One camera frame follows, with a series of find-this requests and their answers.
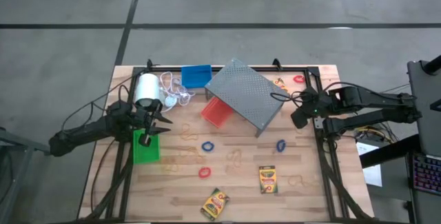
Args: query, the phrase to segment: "red plastic container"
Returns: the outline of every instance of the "red plastic container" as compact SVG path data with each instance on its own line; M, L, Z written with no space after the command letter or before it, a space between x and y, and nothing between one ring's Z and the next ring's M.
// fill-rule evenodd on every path
M213 97L202 110L201 114L205 120L209 121L217 128L220 128L233 112L234 110L226 103L222 102L217 97Z

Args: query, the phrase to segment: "blue rubber band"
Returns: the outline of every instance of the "blue rubber band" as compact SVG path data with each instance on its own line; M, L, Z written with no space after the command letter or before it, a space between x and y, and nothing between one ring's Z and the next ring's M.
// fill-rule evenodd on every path
M206 152L211 152L213 149L214 149L214 144L209 141L206 141L202 144L202 150L204 150Z
M287 146L285 140L279 140L277 142L277 152L283 152L283 150L285 149L285 147Z

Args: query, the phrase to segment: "blue plastic container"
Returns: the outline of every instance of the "blue plastic container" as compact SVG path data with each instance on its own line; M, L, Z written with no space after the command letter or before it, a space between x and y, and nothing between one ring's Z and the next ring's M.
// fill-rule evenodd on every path
M182 85L186 88L203 88L212 80L211 65L183 66L181 69Z

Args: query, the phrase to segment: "green block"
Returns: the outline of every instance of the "green block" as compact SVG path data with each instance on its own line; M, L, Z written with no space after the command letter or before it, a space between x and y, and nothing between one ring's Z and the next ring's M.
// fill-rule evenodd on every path
M152 163L159 160L159 136L151 136L150 146L145 147L139 143L139 138L144 133L144 129L133 131L133 164Z

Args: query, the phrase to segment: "white earbuds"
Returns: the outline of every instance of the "white earbuds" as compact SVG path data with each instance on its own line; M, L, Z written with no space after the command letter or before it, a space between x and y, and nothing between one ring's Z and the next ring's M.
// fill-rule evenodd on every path
M167 74L170 74L170 84L168 87L165 86L163 77ZM181 106L185 106L190 102L192 96L194 96L194 92L187 91L187 88L184 87L181 83L180 78L173 77L172 72L164 72L159 77L161 81L161 89L164 93L167 94L164 100L164 105L167 107L166 110L162 112L167 112L171 110L177 103Z

